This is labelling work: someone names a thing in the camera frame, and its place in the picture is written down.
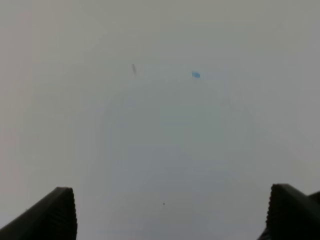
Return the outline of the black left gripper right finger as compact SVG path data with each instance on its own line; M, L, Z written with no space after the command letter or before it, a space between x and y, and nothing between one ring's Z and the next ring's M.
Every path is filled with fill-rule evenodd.
M259 240L318 240L320 193L306 195L289 184L273 184Z

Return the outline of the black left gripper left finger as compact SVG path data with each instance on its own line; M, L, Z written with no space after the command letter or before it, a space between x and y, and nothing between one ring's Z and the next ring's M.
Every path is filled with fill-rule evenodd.
M56 187L0 229L2 240L75 240L78 222L71 187Z

